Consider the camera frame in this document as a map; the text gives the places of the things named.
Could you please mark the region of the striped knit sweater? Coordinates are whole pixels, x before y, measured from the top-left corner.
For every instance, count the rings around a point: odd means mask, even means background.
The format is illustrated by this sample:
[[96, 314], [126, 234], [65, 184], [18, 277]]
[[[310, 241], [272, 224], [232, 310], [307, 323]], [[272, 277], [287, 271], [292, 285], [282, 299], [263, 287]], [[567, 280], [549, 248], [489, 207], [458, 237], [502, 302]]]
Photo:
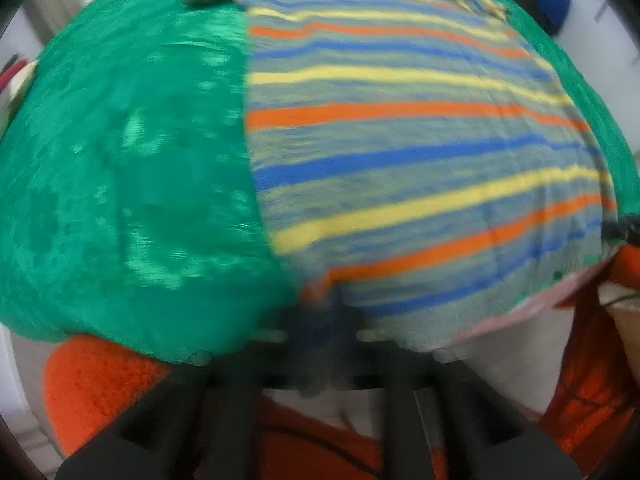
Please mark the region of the striped knit sweater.
[[500, 3], [233, 1], [259, 209], [303, 288], [431, 349], [615, 252], [602, 148]]

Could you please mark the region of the orange clothing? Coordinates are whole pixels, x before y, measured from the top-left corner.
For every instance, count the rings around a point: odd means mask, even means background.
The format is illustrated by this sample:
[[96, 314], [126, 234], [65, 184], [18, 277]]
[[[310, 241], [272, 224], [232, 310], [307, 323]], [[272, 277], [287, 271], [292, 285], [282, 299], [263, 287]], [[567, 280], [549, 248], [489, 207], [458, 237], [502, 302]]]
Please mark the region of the orange clothing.
[[[637, 247], [620, 248], [600, 274], [560, 302], [574, 314], [559, 379], [546, 409], [525, 413], [583, 474], [603, 467], [639, 420], [639, 301], [602, 304], [606, 282], [638, 292]], [[273, 401], [264, 421], [264, 479], [371, 479], [378, 471], [378, 440]]]

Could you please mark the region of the orange stool seat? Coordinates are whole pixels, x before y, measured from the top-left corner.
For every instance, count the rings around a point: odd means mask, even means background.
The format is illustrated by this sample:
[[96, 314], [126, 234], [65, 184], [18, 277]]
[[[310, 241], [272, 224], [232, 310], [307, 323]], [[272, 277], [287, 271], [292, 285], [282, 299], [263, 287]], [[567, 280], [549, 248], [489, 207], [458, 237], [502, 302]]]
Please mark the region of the orange stool seat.
[[43, 369], [43, 400], [62, 451], [75, 453], [168, 372], [163, 362], [93, 336], [60, 344]]

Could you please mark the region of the pink striped bed sheet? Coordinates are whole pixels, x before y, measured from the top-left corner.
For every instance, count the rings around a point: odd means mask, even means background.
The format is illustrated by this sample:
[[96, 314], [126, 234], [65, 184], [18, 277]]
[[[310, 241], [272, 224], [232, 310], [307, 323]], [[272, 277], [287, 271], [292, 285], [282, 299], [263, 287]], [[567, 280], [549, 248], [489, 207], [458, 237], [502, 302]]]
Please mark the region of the pink striped bed sheet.
[[578, 290], [591, 283], [607, 265], [608, 262], [605, 261], [588, 266], [586, 270], [572, 273], [543, 292], [537, 292], [534, 296], [522, 300], [512, 311], [479, 322], [459, 334], [452, 342], [458, 344], [467, 339], [503, 330], [511, 325], [528, 321], [544, 310], [559, 307], [560, 304], [575, 295]]

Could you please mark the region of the green patterned bedspread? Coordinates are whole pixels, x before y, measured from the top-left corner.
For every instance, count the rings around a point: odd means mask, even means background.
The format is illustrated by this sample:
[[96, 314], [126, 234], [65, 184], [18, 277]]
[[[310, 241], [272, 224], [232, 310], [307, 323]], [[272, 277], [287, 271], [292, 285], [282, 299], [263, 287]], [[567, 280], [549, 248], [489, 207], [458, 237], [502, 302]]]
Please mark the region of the green patterned bedspread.
[[[494, 1], [602, 148], [615, 254], [639, 212], [630, 148], [565, 52]], [[1, 142], [5, 326], [188, 362], [242, 346], [272, 311], [350, 306], [338, 288], [303, 288], [272, 249], [244, 131], [247, 55], [233, 0], [94, 0], [52, 39]]]

